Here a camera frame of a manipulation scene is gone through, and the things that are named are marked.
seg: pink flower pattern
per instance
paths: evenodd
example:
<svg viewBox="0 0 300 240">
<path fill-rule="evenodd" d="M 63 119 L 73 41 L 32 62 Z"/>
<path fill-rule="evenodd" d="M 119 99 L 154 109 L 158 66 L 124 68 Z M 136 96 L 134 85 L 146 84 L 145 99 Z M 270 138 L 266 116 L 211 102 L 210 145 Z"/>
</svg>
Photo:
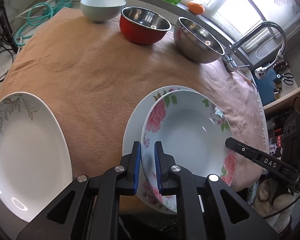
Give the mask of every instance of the pink flower pattern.
<svg viewBox="0 0 300 240">
<path fill-rule="evenodd" d="M 221 179 L 228 185 L 231 184 L 235 169 L 235 152 L 228 149 L 228 155 L 223 160 L 223 166 L 221 169 Z"/>
<path fill-rule="evenodd" d="M 228 185 L 230 185 L 230 183 L 232 181 L 232 177 L 230 175 L 221 176 L 221 179 Z"/>
<path fill-rule="evenodd" d="M 148 137 L 146 137 L 146 134 L 143 137 L 143 144 L 146 148 L 148 148 L 150 145 L 150 139 Z"/>
<path fill-rule="evenodd" d="M 147 131 L 157 132 L 161 127 L 161 122 L 167 115 L 166 105 L 160 100 L 152 110 L 146 125 Z"/>
<path fill-rule="evenodd" d="M 154 206 L 158 206 L 159 209 L 165 207 L 163 205 L 163 196 L 159 193 L 159 190 L 155 187 L 152 187 L 150 182 L 144 181 L 142 183 L 144 192 L 142 193 L 143 197 L 148 198 L 148 203 Z"/>
<path fill-rule="evenodd" d="M 227 174 L 229 174 L 231 177 L 233 177 L 234 168 L 235 168 L 235 152 L 234 151 L 228 149 L 228 156 L 223 160 L 223 164 L 225 166 Z"/>
</svg>

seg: teal cable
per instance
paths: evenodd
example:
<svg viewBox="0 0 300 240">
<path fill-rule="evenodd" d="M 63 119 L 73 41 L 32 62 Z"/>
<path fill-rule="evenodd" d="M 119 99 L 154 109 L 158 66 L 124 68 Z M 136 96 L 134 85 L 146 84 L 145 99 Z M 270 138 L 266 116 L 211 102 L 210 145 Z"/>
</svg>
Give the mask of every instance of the teal cable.
<svg viewBox="0 0 300 240">
<path fill-rule="evenodd" d="M 29 39 L 32 37 L 31 35 L 27 35 L 27 36 L 22 36 L 21 33 L 23 32 L 23 30 L 28 26 L 38 26 L 40 24 L 42 24 L 45 20 L 47 20 L 48 18 L 52 18 L 58 11 L 60 11 L 63 7 L 72 7 L 72 0 L 56 0 L 56 6 L 52 7 L 50 4 L 45 3 L 45 2 L 41 2 L 41 3 L 37 3 L 34 6 L 31 7 L 31 9 L 29 10 L 28 14 L 27 14 L 27 22 L 21 26 L 18 31 L 16 32 L 16 35 L 14 36 L 14 40 L 16 42 L 17 46 L 24 46 L 25 43 L 19 43 L 18 39 L 19 37 L 22 37 L 22 39 Z M 31 13 L 32 11 L 40 6 L 40 5 L 44 5 L 45 8 L 43 9 L 43 15 L 39 16 L 37 18 L 34 18 L 33 20 L 30 19 Z"/>
</svg>

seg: red bowl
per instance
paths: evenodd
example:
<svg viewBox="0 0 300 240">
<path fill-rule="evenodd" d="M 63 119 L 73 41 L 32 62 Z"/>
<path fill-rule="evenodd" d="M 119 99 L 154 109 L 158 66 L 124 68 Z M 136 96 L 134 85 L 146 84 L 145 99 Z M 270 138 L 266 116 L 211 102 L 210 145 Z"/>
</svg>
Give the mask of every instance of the red bowl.
<svg viewBox="0 0 300 240">
<path fill-rule="evenodd" d="M 144 45 L 158 42 L 171 29 L 167 19 L 140 7 L 123 8 L 119 26 L 128 40 Z"/>
</svg>

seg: faucet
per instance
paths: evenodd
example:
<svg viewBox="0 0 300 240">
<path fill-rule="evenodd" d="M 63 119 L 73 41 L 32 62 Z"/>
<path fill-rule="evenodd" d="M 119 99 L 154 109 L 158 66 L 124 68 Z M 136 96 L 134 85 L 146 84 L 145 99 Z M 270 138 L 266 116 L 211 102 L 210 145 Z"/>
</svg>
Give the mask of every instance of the faucet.
<svg viewBox="0 0 300 240">
<path fill-rule="evenodd" d="M 226 68 L 229 72 L 234 72 L 234 71 L 242 70 L 242 69 L 249 67 L 249 65 L 238 67 L 236 65 L 236 63 L 234 62 L 234 60 L 231 58 L 231 56 L 235 53 L 235 50 L 237 48 L 239 48 L 245 42 L 250 40 L 259 31 L 261 31 L 262 29 L 267 28 L 267 27 L 272 27 L 279 31 L 279 33 L 281 34 L 281 37 L 282 37 L 282 46 L 279 49 L 278 54 L 275 57 L 275 60 L 270 65 L 268 65 L 266 67 L 259 67 L 254 71 L 256 77 L 258 79 L 263 78 L 266 75 L 266 71 L 268 69 L 270 69 L 271 67 L 273 67 L 279 59 L 282 59 L 284 57 L 284 55 L 285 55 L 284 52 L 285 52 L 286 44 L 287 44 L 287 37 L 284 33 L 284 30 L 274 22 L 264 21 L 264 22 L 261 22 L 257 27 L 255 27 L 252 31 L 250 31 L 249 33 L 244 35 L 240 40 L 238 40 L 237 42 L 235 42 L 232 45 L 229 45 L 229 47 L 225 50 L 225 54 L 224 54 L 224 56 L 222 56 L 222 61 L 226 65 Z"/>
</svg>

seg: blue gripper pad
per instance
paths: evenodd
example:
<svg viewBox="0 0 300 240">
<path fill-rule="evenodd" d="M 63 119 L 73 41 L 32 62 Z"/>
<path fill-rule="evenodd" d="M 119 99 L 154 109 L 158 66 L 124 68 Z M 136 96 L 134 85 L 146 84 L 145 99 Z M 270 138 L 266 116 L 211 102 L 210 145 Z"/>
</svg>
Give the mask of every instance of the blue gripper pad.
<svg viewBox="0 0 300 240">
<path fill-rule="evenodd" d="M 134 165 L 133 171 L 133 193 L 136 194 L 138 190 L 138 183 L 139 183 L 139 171 L 140 171 L 140 160 L 141 160 L 141 144 L 138 144 L 137 155 L 136 155 L 136 162 Z"/>
<path fill-rule="evenodd" d="M 161 178 L 161 167 L 158 155 L 157 143 L 154 144 L 154 162 L 155 162 L 155 172 L 157 174 L 157 184 L 159 193 L 162 193 L 162 178 Z"/>
</svg>

